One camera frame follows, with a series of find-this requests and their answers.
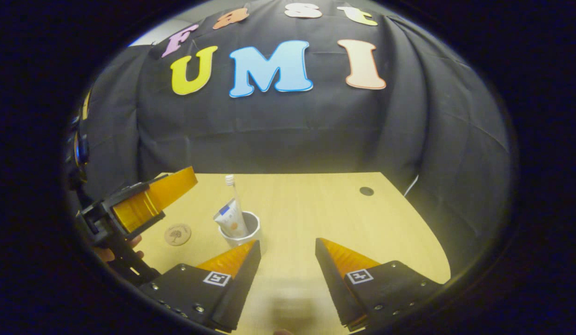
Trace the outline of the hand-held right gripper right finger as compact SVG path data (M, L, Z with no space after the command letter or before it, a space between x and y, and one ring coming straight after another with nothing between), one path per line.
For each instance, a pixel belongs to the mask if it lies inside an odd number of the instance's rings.
M315 240L315 256L349 331L390 328L442 288L401 261L379 263L326 238Z

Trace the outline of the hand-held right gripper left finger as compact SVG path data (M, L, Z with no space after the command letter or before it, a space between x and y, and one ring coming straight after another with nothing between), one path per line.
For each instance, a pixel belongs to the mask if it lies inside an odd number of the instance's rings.
M232 332L260 261L260 241L252 240L197 266L180 263L139 290L184 319Z

